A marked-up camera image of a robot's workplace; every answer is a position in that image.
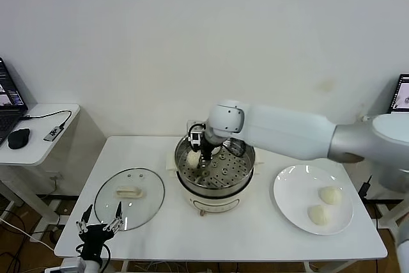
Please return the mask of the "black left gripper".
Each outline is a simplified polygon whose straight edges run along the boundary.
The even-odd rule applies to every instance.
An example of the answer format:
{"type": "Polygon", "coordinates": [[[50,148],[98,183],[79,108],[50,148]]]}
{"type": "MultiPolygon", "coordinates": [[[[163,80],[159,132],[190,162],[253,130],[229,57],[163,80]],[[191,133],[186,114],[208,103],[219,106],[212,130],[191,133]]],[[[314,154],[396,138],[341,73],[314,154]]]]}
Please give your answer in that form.
{"type": "Polygon", "coordinates": [[[87,208],[82,214],[80,221],[76,222],[79,230],[79,238],[83,242],[81,258],[82,259],[100,259],[103,245],[106,241],[114,237],[114,233],[120,230],[124,224],[122,202],[118,203],[114,219],[107,224],[96,224],[87,226],[93,205],[87,208]]]}

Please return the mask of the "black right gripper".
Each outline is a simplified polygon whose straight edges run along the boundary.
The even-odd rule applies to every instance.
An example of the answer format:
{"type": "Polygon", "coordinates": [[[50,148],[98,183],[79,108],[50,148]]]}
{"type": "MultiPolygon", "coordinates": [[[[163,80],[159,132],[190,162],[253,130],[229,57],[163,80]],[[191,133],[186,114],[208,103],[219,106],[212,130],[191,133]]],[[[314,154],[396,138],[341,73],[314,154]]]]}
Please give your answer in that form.
{"type": "Polygon", "coordinates": [[[208,165],[212,161],[212,152],[214,149],[218,148],[218,144],[213,144],[207,140],[207,138],[204,136],[201,140],[201,167],[202,168],[207,168],[208,165]]]}

